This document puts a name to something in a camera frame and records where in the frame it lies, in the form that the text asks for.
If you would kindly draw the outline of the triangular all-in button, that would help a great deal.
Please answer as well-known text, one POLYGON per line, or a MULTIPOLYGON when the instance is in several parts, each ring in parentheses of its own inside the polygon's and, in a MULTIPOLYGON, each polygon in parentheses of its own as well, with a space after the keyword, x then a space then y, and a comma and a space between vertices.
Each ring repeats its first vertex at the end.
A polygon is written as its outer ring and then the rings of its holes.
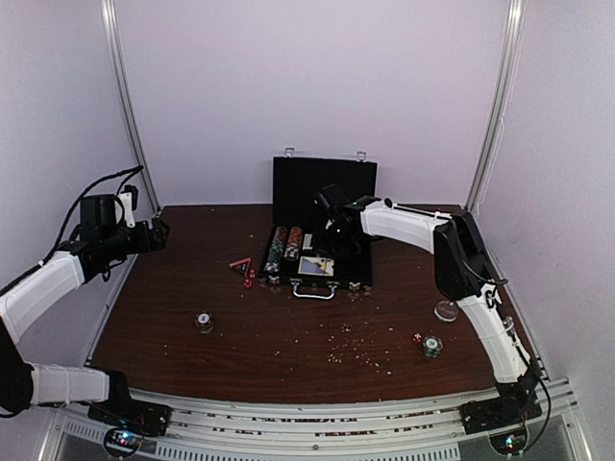
POLYGON ((250 257, 242 258, 229 264, 229 267, 240 274, 248 274, 250 271, 252 259, 250 257))

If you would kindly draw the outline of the clear round dealer button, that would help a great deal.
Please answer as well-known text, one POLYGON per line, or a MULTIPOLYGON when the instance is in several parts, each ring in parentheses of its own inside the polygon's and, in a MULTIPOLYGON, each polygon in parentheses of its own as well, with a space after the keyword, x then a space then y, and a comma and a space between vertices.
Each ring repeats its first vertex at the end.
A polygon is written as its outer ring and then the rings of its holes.
POLYGON ((433 313, 438 320, 452 323, 459 315, 459 308, 455 302, 445 300, 436 304, 433 313))

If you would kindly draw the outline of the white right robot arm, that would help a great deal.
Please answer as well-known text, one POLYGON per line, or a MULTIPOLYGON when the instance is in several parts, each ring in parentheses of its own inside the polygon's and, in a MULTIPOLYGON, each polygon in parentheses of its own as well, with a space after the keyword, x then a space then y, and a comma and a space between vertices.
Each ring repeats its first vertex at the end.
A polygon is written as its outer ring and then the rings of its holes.
POLYGON ((354 201, 331 187, 314 197, 323 217, 316 238, 333 257, 349 253, 367 236, 389 238, 433 255, 438 291, 470 320, 491 362, 496 385, 506 391, 493 402, 493 416, 514 423, 529 409, 538 372, 504 312, 497 276, 471 212, 426 211, 390 199, 363 196, 354 201))

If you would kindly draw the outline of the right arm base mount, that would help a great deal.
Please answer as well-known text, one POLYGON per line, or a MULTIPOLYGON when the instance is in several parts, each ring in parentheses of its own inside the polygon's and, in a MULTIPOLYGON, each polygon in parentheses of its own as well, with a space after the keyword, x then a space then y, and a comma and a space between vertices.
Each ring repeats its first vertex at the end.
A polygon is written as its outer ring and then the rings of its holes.
POLYGON ((529 378, 517 383, 497 384, 496 398, 462 404, 459 412, 465 433, 493 431, 489 442, 499 455, 524 454, 530 445, 528 422, 542 415, 536 394, 538 383, 535 378, 529 378))

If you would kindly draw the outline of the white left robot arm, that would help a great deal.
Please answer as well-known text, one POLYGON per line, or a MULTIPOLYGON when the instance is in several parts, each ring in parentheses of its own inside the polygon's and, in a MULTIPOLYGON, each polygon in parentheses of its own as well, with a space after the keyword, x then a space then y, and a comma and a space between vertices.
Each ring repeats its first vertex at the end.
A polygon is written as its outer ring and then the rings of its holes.
POLYGON ((107 275, 113 262, 165 248, 169 226, 160 218, 130 227, 117 224, 87 240, 66 241, 27 271, 17 284, 1 291, 2 417, 14 417, 32 406, 79 402, 89 417, 107 424, 157 435, 166 430, 166 405, 132 398, 121 372, 64 367, 25 361, 17 343, 28 328, 68 293, 107 275))

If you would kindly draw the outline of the black poker set case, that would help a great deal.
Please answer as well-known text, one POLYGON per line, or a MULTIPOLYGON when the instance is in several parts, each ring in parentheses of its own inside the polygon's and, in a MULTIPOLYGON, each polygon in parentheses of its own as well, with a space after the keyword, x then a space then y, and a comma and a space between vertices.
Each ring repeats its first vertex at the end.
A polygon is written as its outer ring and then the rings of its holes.
POLYGON ((273 158, 272 227, 258 268, 261 282, 289 285, 298 298, 308 289, 373 287, 372 238, 361 230, 359 212, 375 196, 378 165, 356 159, 273 158))

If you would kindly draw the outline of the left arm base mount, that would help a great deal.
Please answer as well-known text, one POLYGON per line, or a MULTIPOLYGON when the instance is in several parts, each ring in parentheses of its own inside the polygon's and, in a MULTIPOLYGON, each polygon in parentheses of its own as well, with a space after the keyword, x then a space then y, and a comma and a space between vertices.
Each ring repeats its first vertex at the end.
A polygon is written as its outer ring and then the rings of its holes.
POLYGON ((88 403, 87 416, 110 428, 103 437, 103 448, 115 459, 133 456, 145 437, 166 434, 172 409, 170 406, 131 396, 128 379, 122 372, 101 369, 110 379, 109 396, 101 402, 88 403))

